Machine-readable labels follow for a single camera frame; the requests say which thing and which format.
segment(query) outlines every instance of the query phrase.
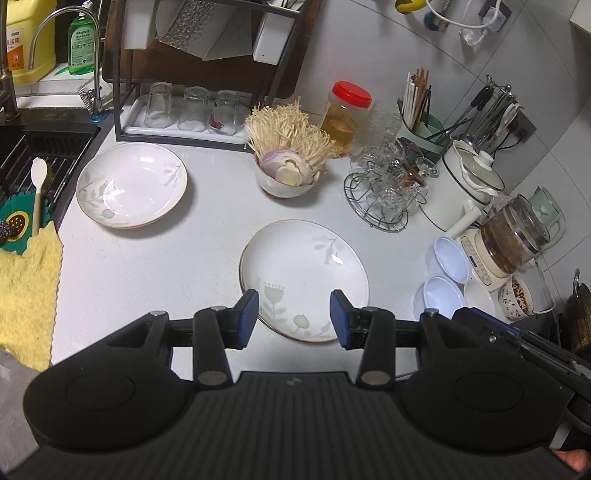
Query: yellow plastic jug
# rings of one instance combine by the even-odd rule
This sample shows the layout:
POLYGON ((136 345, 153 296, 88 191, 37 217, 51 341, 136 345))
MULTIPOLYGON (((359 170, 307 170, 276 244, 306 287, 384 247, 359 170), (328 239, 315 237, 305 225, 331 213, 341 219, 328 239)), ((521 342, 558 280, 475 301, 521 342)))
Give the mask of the yellow plastic jug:
POLYGON ((51 20, 37 39, 35 68, 27 70, 33 34, 56 7, 57 0, 8 0, 6 44, 15 85, 38 82, 56 66, 56 24, 51 20))

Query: yellow towel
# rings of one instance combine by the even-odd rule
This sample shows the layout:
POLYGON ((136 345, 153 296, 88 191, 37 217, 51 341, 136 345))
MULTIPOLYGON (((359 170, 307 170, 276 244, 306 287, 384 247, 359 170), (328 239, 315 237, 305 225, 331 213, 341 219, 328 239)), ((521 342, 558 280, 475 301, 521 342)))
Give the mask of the yellow towel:
POLYGON ((53 222, 22 256, 0 249, 0 348, 39 371, 50 362, 62 249, 53 222))

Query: green dish soap bottle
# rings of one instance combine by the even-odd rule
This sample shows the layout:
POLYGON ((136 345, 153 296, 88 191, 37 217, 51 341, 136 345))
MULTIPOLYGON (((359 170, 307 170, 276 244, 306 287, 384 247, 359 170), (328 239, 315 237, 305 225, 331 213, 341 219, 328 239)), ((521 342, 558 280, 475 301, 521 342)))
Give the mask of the green dish soap bottle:
MULTIPOLYGON (((92 1, 86 0, 83 7, 92 10, 92 1)), ((95 23, 91 17, 80 13, 68 29, 68 72, 82 75, 95 69, 95 23)))

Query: black sink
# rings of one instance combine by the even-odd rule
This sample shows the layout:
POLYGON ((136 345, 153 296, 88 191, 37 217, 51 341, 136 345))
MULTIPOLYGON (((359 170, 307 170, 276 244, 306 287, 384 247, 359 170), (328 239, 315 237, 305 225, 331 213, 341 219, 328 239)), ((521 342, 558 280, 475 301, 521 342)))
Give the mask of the black sink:
POLYGON ((112 126, 112 115, 93 124, 88 111, 80 108, 23 109, 14 122, 0 119, 0 204, 9 195, 34 190, 31 165, 33 158, 41 157, 51 171, 44 197, 59 227, 80 171, 112 126))

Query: yellow handle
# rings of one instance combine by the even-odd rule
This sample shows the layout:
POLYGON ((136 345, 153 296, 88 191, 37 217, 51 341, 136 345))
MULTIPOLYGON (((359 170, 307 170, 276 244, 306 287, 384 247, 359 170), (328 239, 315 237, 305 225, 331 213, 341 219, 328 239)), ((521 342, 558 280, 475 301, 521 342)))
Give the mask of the yellow handle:
POLYGON ((35 194, 35 203, 33 204, 33 235, 39 233, 41 223, 41 194, 35 194))
POLYGON ((400 13, 409 14, 426 7, 427 2, 425 0, 396 0, 395 6, 400 13))

